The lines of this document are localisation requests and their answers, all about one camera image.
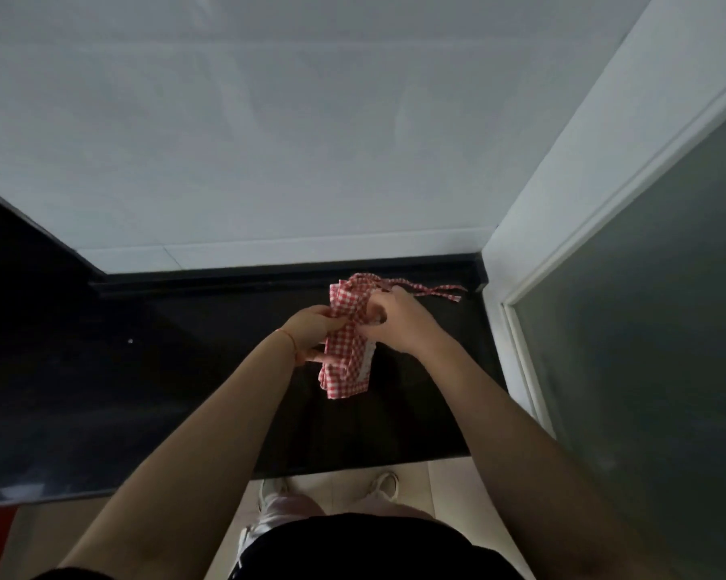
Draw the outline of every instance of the person's right hand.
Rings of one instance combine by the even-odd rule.
[[[378,319],[383,323],[358,325],[362,336],[417,358],[448,337],[430,312],[403,287],[395,286],[389,293],[374,291],[368,300],[366,315],[369,321]]]

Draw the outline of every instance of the pant leg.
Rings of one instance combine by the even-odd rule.
[[[275,493],[266,497],[264,503],[258,520],[246,526],[239,536],[237,562],[242,552],[267,531],[291,521],[325,515],[323,508],[304,494]]]
[[[378,517],[415,517],[434,521],[430,513],[423,510],[392,503],[381,491],[373,492],[358,500],[357,503],[349,505],[345,513],[362,513],[365,515],[377,515]]]

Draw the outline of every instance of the red and white checkered apron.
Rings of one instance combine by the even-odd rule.
[[[395,284],[411,287],[415,297],[438,295],[454,302],[461,297],[446,291],[467,291],[456,284],[429,288],[403,278],[384,279],[370,273],[353,274],[349,281],[330,285],[331,316],[344,316],[352,321],[330,334],[325,341],[325,353],[342,359],[340,364],[323,364],[319,371],[319,386],[327,391],[329,399],[344,399],[368,390],[370,361],[374,357],[376,342],[361,336],[355,326],[368,323],[366,306],[370,294],[377,289],[390,291]]]

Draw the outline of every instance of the foot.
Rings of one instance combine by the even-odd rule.
[[[370,484],[368,494],[376,494],[378,497],[394,503],[397,500],[397,491],[399,489],[400,482],[397,480],[397,475],[391,470],[387,470],[387,472],[377,476],[376,480]]]
[[[259,490],[259,511],[264,509],[266,498],[272,494],[289,493],[287,478],[264,478],[261,480],[261,489]]]

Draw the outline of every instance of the black panel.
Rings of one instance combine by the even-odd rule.
[[[93,277],[0,205],[0,502],[109,493],[291,313],[354,272],[485,281],[477,256]],[[480,294],[422,301],[499,382]],[[370,390],[296,370],[254,477],[466,455],[435,384],[380,346]]]

